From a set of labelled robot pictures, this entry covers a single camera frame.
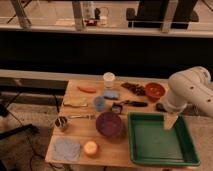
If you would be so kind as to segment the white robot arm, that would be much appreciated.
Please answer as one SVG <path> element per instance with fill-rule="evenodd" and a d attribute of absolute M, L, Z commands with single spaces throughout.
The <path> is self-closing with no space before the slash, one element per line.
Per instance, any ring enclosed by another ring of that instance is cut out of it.
<path fill-rule="evenodd" d="M 167 130 L 174 126 L 188 103 L 213 118 L 213 88 L 209 71 L 197 66 L 172 74 L 161 103 L 165 109 L 164 128 Z"/>

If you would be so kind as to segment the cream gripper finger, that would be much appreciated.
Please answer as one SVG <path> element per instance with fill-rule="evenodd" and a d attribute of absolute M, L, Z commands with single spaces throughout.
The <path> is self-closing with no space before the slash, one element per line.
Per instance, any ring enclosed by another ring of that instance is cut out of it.
<path fill-rule="evenodd" d="M 178 119 L 177 115 L 166 114 L 164 116 L 164 128 L 166 130 L 171 129 L 173 127 L 173 125 L 176 123 L 177 119 Z"/>

